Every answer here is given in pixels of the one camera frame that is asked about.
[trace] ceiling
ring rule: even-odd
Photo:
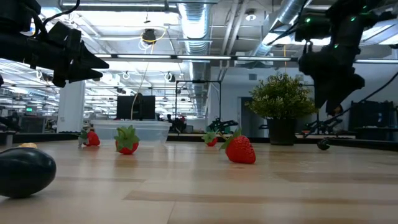
[[[170,8],[174,11],[175,1],[169,1]],[[206,0],[191,0],[192,2],[204,2]],[[47,25],[47,30],[57,21],[61,21],[70,27],[82,31],[83,40],[90,52],[94,54],[186,54],[187,50],[184,36],[184,30],[181,26],[181,16],[177,13],[154,12],[154,7],[141,7],[143,11],[131,11],[133,7],[119,6],[118,11],[111,11],[114,6],[106,6],[106,3],[117,1],[100,0],[82,0],[82,7],[67,16],[59,17]],[[160,4],[158,8],[162,9],[163,1],[135,1],[145,4]],[[242,1],[239,2],[235,17],[230,18],[232,14],[232,1],[215,1],[210,9],[210,35],[206,39],[210,43],[210,55],[219,55],[223,46],[224,37],[228,30],[228,22],[233,20],[232,30],[237,27],[239,12],[242,7]],[[333,4],[334,0],[313,0],[309,7],[327,8]],[[384,1],[380,6],[388,6],[393,1]],[[58,1],[46,0],[39,1],[43,6],[41,18],[50,17],[59,11]],[[64,4],[73,5],[75,1],[63,1]],[[95,7],[89,7],[90,4],[96,4]],[[280,0],[250,0],[246,9],[253,9],[256,19],[253,21],[242,20],[237,32],[236,40],[231,47],[231,54],[248,54],[254,50],[266,35],[263,27],[267,15],[277,14],[280,8]],[[361,55],[358,58],[384,58],[391,54],[388,45],[379,45],[389,39],[396,38],[398,43],[398,25],[378,24],[373,30],[364,33],[361,46]],[[156,37],[161,37],[153,47],[142,43],[141,34],[145,29],[155,29]],[[377,36],[378,33],[389,30],[388,36]],[[232,32],[229,37],[228,45],[231,42]],[[271,53],[274,56],[299,57],[302,46],[300,43],[283,42],[283,45],[274,46]],[[87,80],[88,88],[85,93],[85,116],[91,114],[98,116],[114,116],[116,112],[116,102],[114,97],[117,93],[114,86],[118,86],[127,95],[133,95],[139,91],[144,95],[156,95],[156,110],[160,114],[174,113],[175,103],[175,83],[169,82],[167,74],[175,76],[176,80],[191,80],[192,71],[190,71],[191,62],[137,62],[132,60],[108,60],[110,68],[101,70],[104,77],[99,82]],[[218,64],[211,63],[210,77],[217,79]],[[284,62],[275,62],[273,69],[255,68],[247,70],[245,68],[235,68],[233,63],[226,73],[226,82],[239,84],[238,78],[233,78],[239,74],[256,73],[271,75],[277,69],[285,67]],[[297,67],[296,63],[288,63],[287,67]],[[26,106],[38,106],[37,112],[42,115],[51,115],[57,112],[59,89],[50,86],[51,83],[45,81],[46,75],[52,75],[52,71],[38,68],[40,72],[31,70],[28,65],[22,63],[0,60],[0,69],[6,84],[13,84],[16,87],[2,88],[2,99],[0,104],[8,108],[17,108],[24,111]],[[179,83],[181,94],[178,95],[178,114],[184,114],[192,118],[205,116],[205,110],[197,108],[197,101],[206,101],[207,88],[202,88],[203,93],[194,93],[194,86],[191,83]]]

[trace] yellow object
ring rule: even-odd
[[[37,146],[34,143],[24,143],[24,144],[19,145],[19,147],[32,147],[32,148],[37,149]]]

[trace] silver duct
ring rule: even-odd
[[[279,14],[276,17],[276,20],[270,21],[269,16],[266,17],[264,26],[267,27],[266,34],[270,31],[272,26],[277,22],[281,22],[285,25],[289,24],[294,17],[300,12],[301,7],[305,4],[307,0],[283,0],[280,5]],[[308,0],[306,6],[311,3],[312,0]],[[266,56],[270,51],[272,46],[267,46],[267,43],[264,40],[256,47],[255,50],[252,51],[251,56],[263,57]]]
[[[181,27],[184,38],[195,39],[185,42],[185,49],[190,55],[206,55],[209,51],[209,43],[200,39],[207,39],[209,36],[210,5],[199,3],[178,4],[181,14]],[[191,62],[190,76],[192,80],[209,80],[210,64]],[[208,85],[193,85],[198,115],[203,114],[203,106],[206,99],[203,97],[203,90]]]

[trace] black plant pot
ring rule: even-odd
[[[272,145],[293,146],[296,140],[296,119],[267,119],[269,141]]]

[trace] green plant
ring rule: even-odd
[[[259,82],[250,92],[252,102],[246,106],[263,118],[299,118],[318,111],[308,97],[311,90],[285,73],[277,73],[268,77],[267,82]]]
[[[120,127],[117,128],[118,135],[114,137],[117,145],[117,151],[122,150],[123,148],[132,149],[133,145],[139,142],[139,138],[136,136],[136,130],[130,125],[128,128]]]
[[[206,144],[212,142],[215,138],[217,138],[217,133],[214,131],[209,131],[202,137]]]

